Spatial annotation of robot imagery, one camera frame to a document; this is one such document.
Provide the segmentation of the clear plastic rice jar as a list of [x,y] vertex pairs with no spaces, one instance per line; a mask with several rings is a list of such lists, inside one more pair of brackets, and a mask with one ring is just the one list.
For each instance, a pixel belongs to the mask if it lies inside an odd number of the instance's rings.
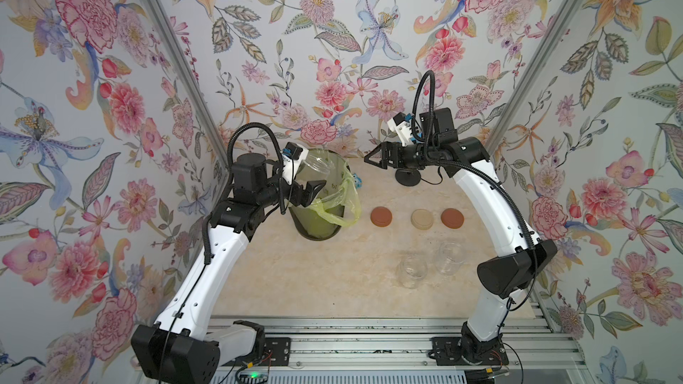
[[423,254],[409,254],[398,263],[397,279],[407,289],[420,286],[427,277],[429,266]]

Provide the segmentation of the rice jar beige lid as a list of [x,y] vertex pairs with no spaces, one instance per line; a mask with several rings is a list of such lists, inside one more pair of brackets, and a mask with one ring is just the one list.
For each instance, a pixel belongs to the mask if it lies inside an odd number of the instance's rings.
[[434,257],[434,267],[444,276],[455,275],[466,262],[464,248],[456,242],[444,242]]

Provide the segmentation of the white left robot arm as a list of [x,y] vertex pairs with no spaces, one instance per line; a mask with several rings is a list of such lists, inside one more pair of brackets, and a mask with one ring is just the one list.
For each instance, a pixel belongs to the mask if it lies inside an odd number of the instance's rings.
[[201,222],[202,249],[166,309],[153,325],[140,325],[131,346],[144,375],[158,383],[208,383],[227,363],[240,371],[270,359],[263,326],[238,320],[208,332],[213,308],[238,258],[258,227],[288,206],[310,206],[324,180],[295,179],[309,151],[293,142],[279,146],[266,124],[234,131],[227,148],[229,179]]

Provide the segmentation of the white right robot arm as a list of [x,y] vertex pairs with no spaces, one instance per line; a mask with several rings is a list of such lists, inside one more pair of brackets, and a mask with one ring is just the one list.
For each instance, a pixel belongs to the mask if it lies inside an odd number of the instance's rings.
[[428,89],[428,110],[390,116],[387,125],[398,135],[381,142],[364,161],[378,168],[418,178],[429,166],[444,170],[467,195],[484,223],[496,257],[477,266],[481,284],[474,313],[462,325],[455,344],[458,359],[476,366],[503,355],[503,326],[513,311],[528,300],[539,273],[557,254],[555,243],[542,239],[526,222],[496,175],[494,164],[474,137],[460,138],[447,108],[436,108],[436,76],[427,71],[417,90]]

